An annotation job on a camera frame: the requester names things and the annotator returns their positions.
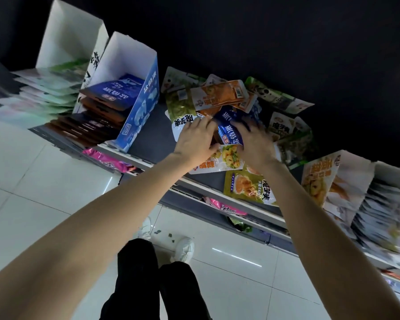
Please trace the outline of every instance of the white sneaker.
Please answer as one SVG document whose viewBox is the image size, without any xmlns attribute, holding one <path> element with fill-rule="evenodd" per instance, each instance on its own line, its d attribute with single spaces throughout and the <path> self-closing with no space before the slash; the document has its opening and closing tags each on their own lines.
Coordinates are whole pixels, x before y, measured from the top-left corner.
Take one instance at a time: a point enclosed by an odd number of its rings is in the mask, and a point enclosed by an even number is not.
<svg viewBox="0 0 400 320">
<path fill-rule="evenodd" d="M 150 240 L 151 239 L 150 231 L 151 231 L 151 219 L 150 217 L 147 217 L 142 223 L 142 226 L 139 227 L 138 238 Z"/>
<path fill-rule="evenodd" d="M 175 255 L 171 257 L 171 263 L 184 262 L 187 263 L 193 258 L 194 242 L 191 238 L 182 238 L 175 248 Z"/>
</svg>

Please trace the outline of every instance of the white tile floor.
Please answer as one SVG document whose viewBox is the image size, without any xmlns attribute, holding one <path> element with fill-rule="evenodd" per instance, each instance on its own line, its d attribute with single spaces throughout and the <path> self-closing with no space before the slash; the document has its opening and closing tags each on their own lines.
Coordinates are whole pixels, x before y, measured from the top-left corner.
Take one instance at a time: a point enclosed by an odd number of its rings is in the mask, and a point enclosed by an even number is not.
<svg viewBox="0 0 400 320">
<path fill-rule="evenodd" d="M 119 175 L 74 160 L 27 130 L 0 124 L 0 137 L 1 269 L 70 214 L 117 186 Z M 179 238 L 194 238 L 191 267 L 214 320 L 329 319 L 297 257 L 161 205 L 150 218 L 157 246 L 173 250 Z M 97 319 L 116 277 L 115 260 L 73 319 Z M 161 314 L 167 318 L 163 308 Z"/>
</svg>

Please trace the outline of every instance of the black pants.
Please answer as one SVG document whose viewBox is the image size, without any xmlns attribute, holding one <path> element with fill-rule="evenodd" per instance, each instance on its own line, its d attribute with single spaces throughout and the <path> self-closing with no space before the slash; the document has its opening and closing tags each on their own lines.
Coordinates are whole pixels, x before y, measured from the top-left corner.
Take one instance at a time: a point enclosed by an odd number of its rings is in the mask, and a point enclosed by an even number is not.
<svg viewBox="0 0 400 320">
<path fill-rule="evenodd" d="M 101 310 L 100 320 L 160 319 L 160 297 L 169 320 L 211 319 L 191 267 L 182 262 L 157 263 L 147 240 L 129 241 L 117 255 L 116 289 Z"/>
</svg>

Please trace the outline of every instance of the orange snack package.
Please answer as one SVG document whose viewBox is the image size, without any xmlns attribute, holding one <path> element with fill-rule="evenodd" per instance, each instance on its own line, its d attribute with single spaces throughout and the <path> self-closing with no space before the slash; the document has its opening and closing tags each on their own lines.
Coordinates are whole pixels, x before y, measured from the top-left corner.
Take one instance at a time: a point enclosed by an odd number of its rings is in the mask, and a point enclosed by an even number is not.
<svg viewBox="0 0 400 320">
<path fill-rule="evenodd" d="M 249 93 L 241 80 L 194 87 L 191 96 L 196 111 L 226 104 L 235 106 L 249 101 Z"/>
</svg>

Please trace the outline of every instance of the blue snack package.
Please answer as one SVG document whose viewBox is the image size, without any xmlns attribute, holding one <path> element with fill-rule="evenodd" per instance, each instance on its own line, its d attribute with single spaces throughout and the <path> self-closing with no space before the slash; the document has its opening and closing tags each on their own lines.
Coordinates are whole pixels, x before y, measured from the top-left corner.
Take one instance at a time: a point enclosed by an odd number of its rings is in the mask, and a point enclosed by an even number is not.
<svg viewBox="0 0 400 320">
<path fill-rule="evenodd" d="M 215 121 L 218 123 L 218 134 L 224 145 L 243 145 L 243 140 L 239 131 L 230 123 L 231 120 L 242 122 L 241 118 L 247 114 L 230 105 L 225 105 L 214 115 Z"/>
<path fill-rule="evenodd" d="M 118 80 L 89 86 L 80 93 L 93 98 L 115 110 L 124 111 L 132 107 L 142 90 L 145 80 L 125 74 Z"/>
</svg>

